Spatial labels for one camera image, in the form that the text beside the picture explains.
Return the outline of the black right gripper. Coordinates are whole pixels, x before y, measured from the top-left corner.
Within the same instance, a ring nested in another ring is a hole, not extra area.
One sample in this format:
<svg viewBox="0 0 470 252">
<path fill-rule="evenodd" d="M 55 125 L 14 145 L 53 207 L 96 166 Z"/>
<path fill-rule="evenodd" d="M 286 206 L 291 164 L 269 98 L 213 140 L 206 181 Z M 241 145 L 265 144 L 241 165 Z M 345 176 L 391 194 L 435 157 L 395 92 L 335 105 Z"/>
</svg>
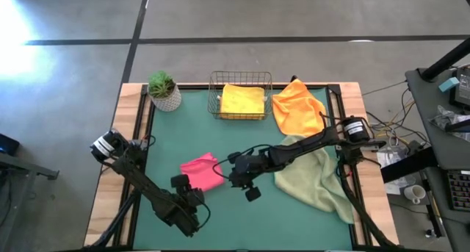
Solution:
<svg viewBox="0 0 470 252">
<path fill-rule="evenodd" d="M 259 151 L 256 155 L 253 155 L 253 151 L 235 152 L 228 156 L 228 161 L 234 165 L 228 176 L 232 187 L 251 188 L 255 178 L 275 171 L 275 166 L 267 151 Z"/>
</svg>

